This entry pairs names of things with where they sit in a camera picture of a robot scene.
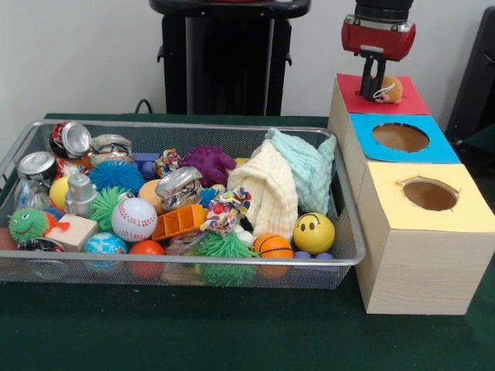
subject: white wall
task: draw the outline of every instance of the white wall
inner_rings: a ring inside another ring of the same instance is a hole
[[[329,112],[335,73],[361,74],[340,29],[354,0],[313,0],[292,21],[292,59],[283,114]],[[411,54],[388,71],[413,77],[445,126],[489,0],[416,0]],[[145,97],[165,109],[161,15],[147,0],[0,0],[0,155],[21,128],[46,112],[124,113]]]

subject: yellow square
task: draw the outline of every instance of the yellow square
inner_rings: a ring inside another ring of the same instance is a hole
[[[368,168],[391,229],[495,232],[495,216],[464,165],[369,162]]]

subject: cream towel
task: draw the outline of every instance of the cream towel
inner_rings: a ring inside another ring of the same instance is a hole
[[[274,233],[290,241],[298,218],[295,183],[287,161],[269,140],[230,173],[227,187],[241,186],[252,196],[247,219],[254,227],[254,238]]]

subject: light blue towel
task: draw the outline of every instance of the light blue towel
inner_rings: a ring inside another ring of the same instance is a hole
[[[304,139],[275,128],[265,135],[291,167],[299,206],[304,213],[328,213],[336,138],[332,135],[316,150]]]

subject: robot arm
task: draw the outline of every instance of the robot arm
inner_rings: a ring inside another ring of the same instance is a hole
[[[414,0],[356,0],[356,10],[342,28],[342,45],[366,59],[360,94],[368,100],[381,89],[387,60],[405,58],[415,40],[416,25],[408,22]],[[374,61],[377,75],[371,75]]]

